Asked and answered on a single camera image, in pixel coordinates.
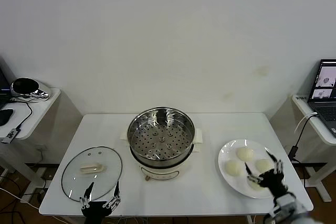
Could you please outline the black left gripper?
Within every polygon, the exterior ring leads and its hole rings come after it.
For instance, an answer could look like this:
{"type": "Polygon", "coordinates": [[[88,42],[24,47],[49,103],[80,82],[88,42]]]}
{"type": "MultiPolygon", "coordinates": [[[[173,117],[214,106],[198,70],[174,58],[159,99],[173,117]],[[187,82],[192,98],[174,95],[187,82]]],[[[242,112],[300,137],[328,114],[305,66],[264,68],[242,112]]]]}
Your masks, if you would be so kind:
{"type": "Polygon", "coordinates": [[[113,197],[109,201],[91,201],[91,193],[94,182],[85,190],[83,196],[80,197],[81,212],[85,217],[84,224],[101,224],[106,216],[115,210],[121,202],[119,182],[117,182],[113,197]]]}

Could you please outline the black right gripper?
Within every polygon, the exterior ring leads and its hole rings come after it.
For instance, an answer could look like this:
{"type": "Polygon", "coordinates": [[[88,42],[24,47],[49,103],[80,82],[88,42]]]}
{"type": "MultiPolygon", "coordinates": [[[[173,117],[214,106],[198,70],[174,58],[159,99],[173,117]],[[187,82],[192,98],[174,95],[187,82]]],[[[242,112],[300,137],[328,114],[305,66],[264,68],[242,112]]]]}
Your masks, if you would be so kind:
{"type": "Polygon", "coordinates": [[[260,174],[259,176],[256,176],[251,172],[247,163],[245,163],[247,178],[256,184],[259,184],[261,187],[268,188],[274,198],[279,198],[285,195],[288,191],[287,186],[282,183],[282,180],[284,179],[284,165],[282,160],[277,159],[272,153],[270,153],[269,151],[267,151],[266,153],[274,162],[274,170],[269,170],[265,173],[260,174]]]}

